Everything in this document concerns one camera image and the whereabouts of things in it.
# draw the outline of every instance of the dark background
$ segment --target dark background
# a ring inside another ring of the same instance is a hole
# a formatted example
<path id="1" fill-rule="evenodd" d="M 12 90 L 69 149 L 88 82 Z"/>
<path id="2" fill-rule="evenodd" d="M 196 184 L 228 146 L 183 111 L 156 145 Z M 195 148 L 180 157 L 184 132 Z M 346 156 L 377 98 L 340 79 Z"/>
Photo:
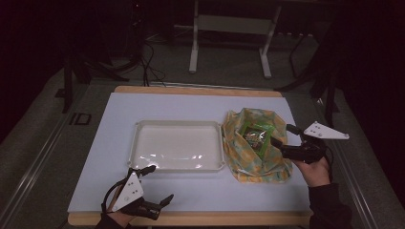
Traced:
<path id="1" fill-rule="evenodd" d="M 1 0 L 0 141 L 27 111 L 47 80 L 62 68 L 64 55 L 56 39 L 56 34 L 60 34 L 57 31 L 68 34 L 79 50 L 97 61 L 108 62 L 109 56 L 125 53 L 122 40 L 128 33 L 114 25 L 122 25 L 128 16 L 124 10 L 127 1 L 114 2 L 115 8 L 106 7 L 108 1 Z M 349 50 L 348 65 L 339 75 L 338 87 L 344 91 L 405 205 L 401 177 L 405 174 L 405 8 L 399 0 L 352 2 L 354 10 L 337 22 Z M 95 8 L 103 13 L 102 20 Z M 192 8 L 192 1 L 188 0 L 154 0 L 143 12 L 151 24 L 169 36 L 170 24 L 191 25 Z M 278 30 L 288 30 L 288 24 L 283 27 L 283 23 L 280 21 Z M 120 35 L 112 38 L 108 34 Z"/>

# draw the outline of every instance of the hand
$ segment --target hand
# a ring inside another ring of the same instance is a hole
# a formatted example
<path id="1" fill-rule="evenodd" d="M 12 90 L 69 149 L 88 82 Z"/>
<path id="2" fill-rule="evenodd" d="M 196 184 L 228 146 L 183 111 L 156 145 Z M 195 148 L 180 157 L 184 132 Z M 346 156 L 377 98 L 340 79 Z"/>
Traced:
<path id="1" fill-rule="evenodd" d="M 319 161 L 307 164 L 303 161 L 292 160 L 303 174 L 308 187 L 317 187 L 330 184 L 329 165 L 324 157 Z"/>
<path id="2" fill-rule="evenodd" d="M 135 217 L 123 214 L 119 210 L 116 212 L 112 212 L 113 206 L 117 201 L 119 189 L 120 189 L 120 186 L 117 187 L 116 192 L 114 193 L 113 199 L 111 200 L 111 203 L 108 206 L 107 212 L 111 212 L 111 213 L 108 213 L 107 215 L 111 219 L 113 219 L 116 223 L 118 223 L 121 227 L 125 228 L 128 225 L 128 223 L 130 223 L 132 221 L 132 219 L 134 219 Z"/>

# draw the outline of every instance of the person's right hand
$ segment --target person's right hand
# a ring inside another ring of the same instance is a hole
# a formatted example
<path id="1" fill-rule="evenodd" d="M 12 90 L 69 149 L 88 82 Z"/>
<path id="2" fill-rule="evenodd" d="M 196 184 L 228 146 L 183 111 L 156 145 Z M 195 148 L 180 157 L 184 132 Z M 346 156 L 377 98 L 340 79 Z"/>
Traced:
<path id="1" fill-rule="evenodd" d="M 303 174 L 308 187 L 317 187 L 330 184 L 329 165 L 324 157 L 319 161 L 307 164 L 303 161 L 292 160 Z"/>

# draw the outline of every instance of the food item in bag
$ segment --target food item in bag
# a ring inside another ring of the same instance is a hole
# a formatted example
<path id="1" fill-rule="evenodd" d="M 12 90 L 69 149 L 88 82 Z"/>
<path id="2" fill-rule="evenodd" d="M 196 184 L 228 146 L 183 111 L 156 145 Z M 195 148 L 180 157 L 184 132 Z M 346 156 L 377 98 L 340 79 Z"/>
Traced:
<path id="1" fill-rule="evenodd" d="M 256 155 L 263 160 L 271 133 L 275 127 L 267 123 L 252 123 L 247 121 L 241 128 L 240 134 L 250 145 Z"/>

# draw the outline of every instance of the black sleeve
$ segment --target black sleeve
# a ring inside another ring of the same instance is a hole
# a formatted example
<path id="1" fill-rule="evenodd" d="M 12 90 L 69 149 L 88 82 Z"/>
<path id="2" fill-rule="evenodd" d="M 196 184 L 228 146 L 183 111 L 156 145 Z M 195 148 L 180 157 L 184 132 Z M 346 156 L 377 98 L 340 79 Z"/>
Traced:
<path id="1" fill-rule="evenodd" d="M 125 229 L 130 229 L 131 225 L 128 224 Z M 111 219 L 106 214 L 101 214 L 101 221 L 96 225 L 95 229 L 123 229 L 118 223 Z"/>
<path id="2" fill-rule="evenodd" d="M 309 187 L 309 203 L 313 211 L 309 221 L 310 229 L 352 228 L 352 210 L 340 201 L 338 184 Z"/>

